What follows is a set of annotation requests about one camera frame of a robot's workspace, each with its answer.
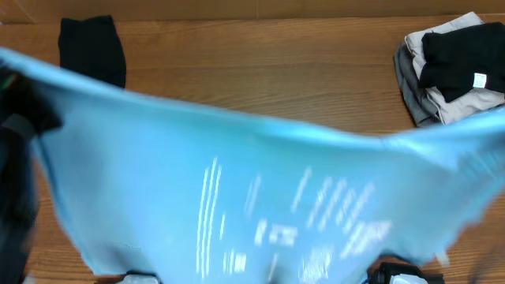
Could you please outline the light blue printed t-shirt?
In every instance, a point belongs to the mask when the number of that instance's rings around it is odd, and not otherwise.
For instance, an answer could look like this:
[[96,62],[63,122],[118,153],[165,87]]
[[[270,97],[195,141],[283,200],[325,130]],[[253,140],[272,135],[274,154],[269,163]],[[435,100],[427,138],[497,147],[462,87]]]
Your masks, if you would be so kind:
[[371,137],[155,98],[12,50],[62,120],[33,144],[97,275],[357,283],[445,251],[504,187],[504,112]]

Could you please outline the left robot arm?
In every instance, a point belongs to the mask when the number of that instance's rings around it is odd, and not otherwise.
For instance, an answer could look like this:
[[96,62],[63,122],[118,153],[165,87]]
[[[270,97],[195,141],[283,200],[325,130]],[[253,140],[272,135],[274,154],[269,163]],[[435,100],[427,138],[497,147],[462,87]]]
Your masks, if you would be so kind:
[[61,126],[27,77],[1,68],[1,284],[25,278],[38,212],[30,143]]

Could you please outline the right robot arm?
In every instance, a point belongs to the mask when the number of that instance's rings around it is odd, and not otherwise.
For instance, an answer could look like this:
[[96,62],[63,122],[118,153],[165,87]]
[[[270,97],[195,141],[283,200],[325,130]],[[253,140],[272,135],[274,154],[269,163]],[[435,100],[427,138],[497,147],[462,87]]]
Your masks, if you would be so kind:
[[425,274],[417,266],[382,262],[362,284],[445,284],[442,274]]

